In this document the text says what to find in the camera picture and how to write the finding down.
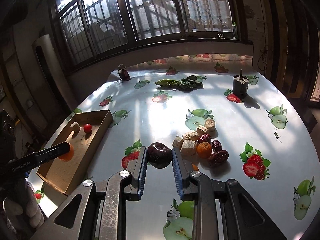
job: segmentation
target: red cherry tomato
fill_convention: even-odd
[[[91,132],[91,131],[92,131],[92,126],[91,126],[91,124],[88,124],[88,123],[85,124],[84,127],[83,127],[83,130],[84,130],[85,133]]]

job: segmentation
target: black cylindrical container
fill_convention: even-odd
[[[240,99],[243,99],[247,95],[249,85],[249,79],[245,76],[235,75],[233,76],[232,93],[234,93]]]
[[[118,75],[119,77],[121,78],[122,81],[128,81],[130,80],[130,76],[129,76],[129,73],[127,71],[127,69],[123,66],[123,64],[120,64],[118,66]]]

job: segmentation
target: small orange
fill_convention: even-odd
[[[194,170],[194,171],[199,171],[198,166],[196,166],[196,165],[193,164],[192,167],[193,167],[193,170]]]
[[[202,159],[209,158],[211,155],[211,152],[212,152],[212,147],[211,147],[210,143],[203,142],[198,145],[197,153],[200,158],[202,158]]]
[[[68,162],[72,159],[74,153],[75,153],[75,150],[73,149],[73,146],[70,144],[70,151],[64,155],[59,156],[58,158],[64,162]]]

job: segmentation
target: beige root piece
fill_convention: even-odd
[[[197,133],[198,133],[199,137],[201,135],[204,135],[205,133],[208,133],[208,132],[209,132],[209,129],[204,127],[203,125],[198,125],[197,126]]]
[[[182,135],[182,138],[184,140],[192,140],[192,141],[197,141],[199,139],[199,135],[196,131],[192,131],[192,132],[187,132],[184,135]]]
[[[196,153],[198,143],[192,140],[185,140],[181,146],[181,155],[191,156]]]
[[[182,139],[179,136],[176,136],[175,139],[173,140],[172,146],[173,147],[178,147],[179,150],[181,149],[181,146],[183,144],[184,139]]]
[[[213,119],[207,119],[204,126],[209,129],[209,132],[213,132],[216,129],[216,122]]]
[[[80,131],[80,125],[77,122],[74,122],[72,125],[70,125],[70,127],[74,132]]]

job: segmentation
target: window frame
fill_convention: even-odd
[[[93,44],[91,33],[89,31],[88,23],[86,20],[85,8],[81,0],[71,0],[60,12],[58,12],[56,0],[48,0],[49,18],[50,18],[53,38],[55,42],[54,46],[59,53],[60,63],[64,73],[66,75],[69,75],[85,66],[92,65],[95,62],[101,61],[103,59],[107,59],[115,55],[119,55],[121,53],[126,53],[127,51],[131,51],[132,49],[136,49],[139,47],[156,45],[157,43],[163,43],[163,42],[171,43],[178,40],[183,42],[183,41],[198,41],[199,39],[201,40],[217,39],[218,34],[221,34],[221,33],[224,35],[225,39],[232,40],[233,32],[217,32],[217,31],[186,32],[179,0],[172,0],[172,1],[175,5],[175,9],[177,12],[178,26],[180,28],[180,32],[139,40],[137,31],[135,29],[135,22],[133,19],[132,12],[130,9],[128,9],[130,8],[129,0],[117,0],[128,43],[112,48],[110,50],[104,51],[102,53],[97,53]],[[246,42],[247,35],[245,35],[245,33],[247,33],[247,26],[246,26],[245,15],[243,15],[244,16],[244,20],[243,20],[243,17],[241,18],[237,13],[238,11],[244,12],[243,1],[228,0],[228,2],[230,6],[230,11],[231,11],[232,22],[237,23],[237,32],[239,36],[238,39]],[[77,3],[79,6],[79,12],[80,12],[82,24],[84,26],[84,32],[88,39],[88,43],[90,45],[90,49],[92,51],[93,56],[74,65],[71,60],[71,55],[69,55],[67,45],[65,43],[65,39],[63,36],[63,31],[62,31],[62,27],[59,19],[75,3]]]

